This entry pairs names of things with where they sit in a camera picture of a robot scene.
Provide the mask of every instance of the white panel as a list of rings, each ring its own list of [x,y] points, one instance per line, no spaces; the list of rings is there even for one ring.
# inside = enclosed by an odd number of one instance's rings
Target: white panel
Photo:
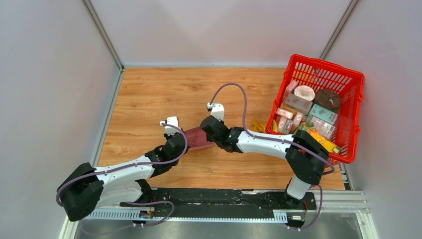
[[[349,0],[93,0],[125,65],[319,57]]]
[[[380,238],[420,238],[422,2],[362,0],[328,60],[366,76],[352,183]]]
[[[117,78],[80,1],[0,3],[0,238],[58,237],[55,191],[92,159]]]

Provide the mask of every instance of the wooden tabletop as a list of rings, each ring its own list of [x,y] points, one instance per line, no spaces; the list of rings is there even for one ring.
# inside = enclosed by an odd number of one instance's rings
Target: wooden tabletop
[[[224,83],[241,84],[247,93],[246,126],[266,123],[285,68],[126,68],[114,106],[99,166],[133,160],[165,143],[161,120],[178,116],[184,130],[210,115],[206,104]],[[236,86],[217,96],[224,123],[242,126],[243,96]],[[227,153],[217,146],[189,151],[169,172],[148,179],[151,187],[285,189],[293,172],[279,158]],[[322,178],[324,189],[344,190],[339,168]]]

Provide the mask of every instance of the gray floor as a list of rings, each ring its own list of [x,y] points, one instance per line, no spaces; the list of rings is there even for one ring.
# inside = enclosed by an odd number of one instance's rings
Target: gray floor
[[[313,219],[308,214],[308,223]],[[128,221],[82,221],[84,229],[91,233],[108,232],[130,225]],[[355,214],[322,214],[316,224],[305,231],[294,232],[284,225],[270,223],[205,223],[164,222],[146,228],[127,228],[113,234],[89,236],[77,231],[76,239],[361,239]]]

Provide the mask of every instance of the white tape roll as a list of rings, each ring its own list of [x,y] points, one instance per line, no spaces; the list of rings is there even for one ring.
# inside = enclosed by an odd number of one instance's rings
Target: white tape roll
[[[295,89],[295,96],[303,98],[307,101],[313,101],[315,98],[315,92],[309,86],[298,86]]]

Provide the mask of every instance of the red plastic basket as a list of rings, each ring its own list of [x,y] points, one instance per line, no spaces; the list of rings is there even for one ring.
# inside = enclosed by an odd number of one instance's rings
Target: red plastic basket
[[[331,141],[342,150],[340,155],[330,153],[328,161],[333,165],[341,162],[352,163],[356,157],[356,146],[360,133],[359,112],[363,100],[364,78],[360,72],[328,61],[297,54],[291,56],[267,122],[267,133],[279,134],[272,131],[271,126],[276,117],[276,109],[282,103],[284,90],[291,80],[298,81],[299,86],[309,86],[315,92],[323,88],[330,89],[341,96],[341,106],[337,112],[338,120],[334,125],[335,131]]]

